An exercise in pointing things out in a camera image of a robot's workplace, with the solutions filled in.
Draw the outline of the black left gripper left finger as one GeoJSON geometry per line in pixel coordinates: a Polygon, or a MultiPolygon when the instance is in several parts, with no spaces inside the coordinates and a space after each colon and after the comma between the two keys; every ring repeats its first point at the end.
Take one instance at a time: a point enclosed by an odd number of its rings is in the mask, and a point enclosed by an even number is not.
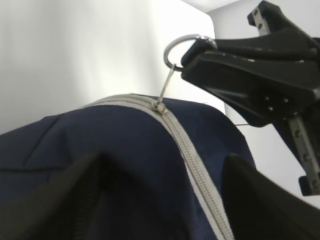
{"type": "Polygon", "coordinates": [[[101,195],[102,154],[72,164],[0,209],[2,240],[86,240],[101,195]]]}

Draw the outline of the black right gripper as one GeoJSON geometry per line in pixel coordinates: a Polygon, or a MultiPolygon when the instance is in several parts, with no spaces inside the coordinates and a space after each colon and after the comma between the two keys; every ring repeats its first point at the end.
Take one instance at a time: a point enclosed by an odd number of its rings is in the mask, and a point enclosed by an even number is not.
{"type": "Polygon", "coordinates": [[[320,39],[261,1],[247,16],[260,35],[285,28],[303,36],[196,40],[181,59],[182,78],[236,110],[251,126],[276,126],[305,176],[304,196],[320,194],[320,39]]]}

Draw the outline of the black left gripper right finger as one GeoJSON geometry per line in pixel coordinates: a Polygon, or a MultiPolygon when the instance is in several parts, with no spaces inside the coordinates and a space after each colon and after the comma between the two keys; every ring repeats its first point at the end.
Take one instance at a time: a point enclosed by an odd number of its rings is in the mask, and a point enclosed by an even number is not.
{"type": "Polygon", "coordinates": [[[221,196],[237,240],[318,240],[320,211],[273,183],[237,154],[225,158],[221,196]]]}

